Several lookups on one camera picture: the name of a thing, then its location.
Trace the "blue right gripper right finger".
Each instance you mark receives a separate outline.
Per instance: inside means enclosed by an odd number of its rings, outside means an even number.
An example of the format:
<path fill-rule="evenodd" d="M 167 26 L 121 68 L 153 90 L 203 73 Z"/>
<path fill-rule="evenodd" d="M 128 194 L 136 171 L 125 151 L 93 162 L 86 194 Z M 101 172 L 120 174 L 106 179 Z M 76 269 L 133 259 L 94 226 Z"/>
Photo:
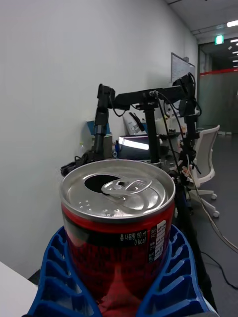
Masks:
<path fill-rule="evenodd" d="M 186 317 L 209 312 L 200 291 L 192 249 L 171 226 L 167 260 L 137 312 L 137 317 Z"/>

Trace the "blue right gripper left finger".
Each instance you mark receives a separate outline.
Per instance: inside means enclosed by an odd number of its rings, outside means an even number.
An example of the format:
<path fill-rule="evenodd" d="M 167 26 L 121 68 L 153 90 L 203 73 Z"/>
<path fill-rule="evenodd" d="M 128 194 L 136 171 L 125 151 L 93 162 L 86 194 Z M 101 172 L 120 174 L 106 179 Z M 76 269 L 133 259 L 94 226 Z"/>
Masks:
<path fill-rule="evenodd" d="M 27 316 L 102 316 L 97 303 L 74 271 L 63 227 L 54 234 L 45 250 L 38 290 Z"/>

